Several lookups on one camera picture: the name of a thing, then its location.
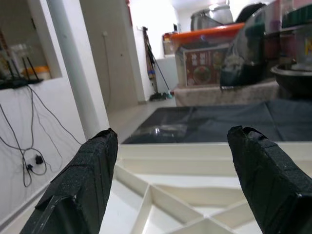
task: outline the ceiling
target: ceiling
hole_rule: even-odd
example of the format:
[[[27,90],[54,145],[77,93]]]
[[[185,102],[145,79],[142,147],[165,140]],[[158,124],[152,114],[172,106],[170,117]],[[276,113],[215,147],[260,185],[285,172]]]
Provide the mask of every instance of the ceiling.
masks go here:
[[[185,8],[198,8],[202,6],[216,4],[218,2],[225,2],[225,0],[169,0],[169,1],[176,10],[182,10]]]

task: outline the orange lid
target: orange lid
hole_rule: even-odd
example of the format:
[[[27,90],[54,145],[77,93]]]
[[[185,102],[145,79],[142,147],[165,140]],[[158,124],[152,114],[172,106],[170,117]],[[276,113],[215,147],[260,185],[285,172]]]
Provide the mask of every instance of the orange lid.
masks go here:
[[[35,72],[38,74],[38,73],[43,73],[43,72],[50,72],[49,68],[47,66],[42,66],[42,67],[34,67],[34,70]],[[28,74],[31,76],[31,75],[34,75],[34,71],[32,68],[27,68],[27,71],[28,71]],[[24,76],[27,75],[26,74],[26,70],[24,69],[22,72],[21,72]]]
[[[230,24],[220,27],[197,30],[188,33],[179,33],[171,36],[171,40],[175,43],[189,43],[200,39],[202,36],[207,37],[234,37],[240,29],[244,27],[244,23]]]

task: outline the stainless steel pot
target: stainless steel pot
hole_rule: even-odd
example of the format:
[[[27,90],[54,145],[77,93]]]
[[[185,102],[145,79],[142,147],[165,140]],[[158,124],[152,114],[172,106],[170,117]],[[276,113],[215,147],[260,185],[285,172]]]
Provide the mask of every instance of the stainless steel pot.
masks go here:
[[[191,19],[192,31],[233,23],[233,16],[228,5],[212,5],[208,9],[195,12]]]

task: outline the tile floor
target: tile floor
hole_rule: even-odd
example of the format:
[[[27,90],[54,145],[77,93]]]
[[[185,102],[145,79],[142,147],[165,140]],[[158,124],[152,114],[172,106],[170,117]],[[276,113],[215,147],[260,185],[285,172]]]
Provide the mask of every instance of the tile floor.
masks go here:
[[[118,134],[122,143],[141,125],[156,109],[161,107],[176,107],[176,100],[147,102],[121,111],[108,113],[111,128]]]

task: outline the white pillar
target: white pillar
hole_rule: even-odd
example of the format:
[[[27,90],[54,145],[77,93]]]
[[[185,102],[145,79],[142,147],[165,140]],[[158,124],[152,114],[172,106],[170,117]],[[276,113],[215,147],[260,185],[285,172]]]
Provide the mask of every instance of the white pillar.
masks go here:
[[[109,128],[79,0],[48,0],[86,138]]]

